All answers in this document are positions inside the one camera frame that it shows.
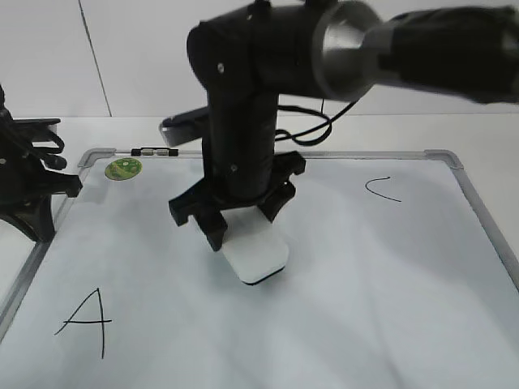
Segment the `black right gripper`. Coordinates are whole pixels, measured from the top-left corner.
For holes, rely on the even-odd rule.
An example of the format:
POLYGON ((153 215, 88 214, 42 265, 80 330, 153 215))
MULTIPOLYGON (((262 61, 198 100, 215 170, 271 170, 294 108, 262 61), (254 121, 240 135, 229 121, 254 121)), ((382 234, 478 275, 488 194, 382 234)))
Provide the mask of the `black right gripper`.
POLYGON ((305 172, 306 160, 298 152, 276 154, 266 180, 240 180, 236 193, 231 193, 221 177, 203 177, 186 192, 169 201, 169 210, 178 226, 189 216, 195 220, 212 250, 221 249, 228 225, 221 211, 257 207, 273 222, 279 211, 294 197, 291 175, 305 172))

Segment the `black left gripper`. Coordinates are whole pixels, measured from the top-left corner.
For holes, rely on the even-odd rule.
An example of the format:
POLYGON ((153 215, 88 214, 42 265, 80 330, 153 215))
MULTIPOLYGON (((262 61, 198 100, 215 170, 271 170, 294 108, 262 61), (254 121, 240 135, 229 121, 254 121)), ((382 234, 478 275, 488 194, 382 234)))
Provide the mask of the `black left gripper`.
POLYGON ((55 235, 52 195, 78 196, 78 176, 65 174, 59 118, 1 119, 1 219, 33 242, 55 235))

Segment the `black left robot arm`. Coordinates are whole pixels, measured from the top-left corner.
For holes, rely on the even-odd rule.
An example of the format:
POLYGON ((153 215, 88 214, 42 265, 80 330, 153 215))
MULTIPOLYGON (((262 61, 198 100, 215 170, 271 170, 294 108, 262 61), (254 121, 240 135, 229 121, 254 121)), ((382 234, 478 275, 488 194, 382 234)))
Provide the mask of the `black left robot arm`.
POLYGON ((55 235, 53 195, 78 196, 82 183, 65 174, 59 118, 14 119, 1 93, 1 219, 34 242, 55 235))

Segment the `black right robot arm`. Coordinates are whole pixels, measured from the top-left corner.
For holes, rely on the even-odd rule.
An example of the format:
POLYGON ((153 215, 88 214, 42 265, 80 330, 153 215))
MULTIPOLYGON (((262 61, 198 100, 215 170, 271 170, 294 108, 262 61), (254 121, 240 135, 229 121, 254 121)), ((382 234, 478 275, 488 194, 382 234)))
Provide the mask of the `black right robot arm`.
POLYGON ((518 102, 518 10, 455 6, 381 19, 362 1, 256 1, 201 21, 187 57, 207 104, 166 118, 172 144, 202 142, 204 175, 169 209, 177 225, 194 218, 213 250, 228 225, 223 211, 257 207, 274 220, 304 172, 297 152, 277 154, 289 137, 277 127, 282 95, 354 105, 375 85, 518 102))

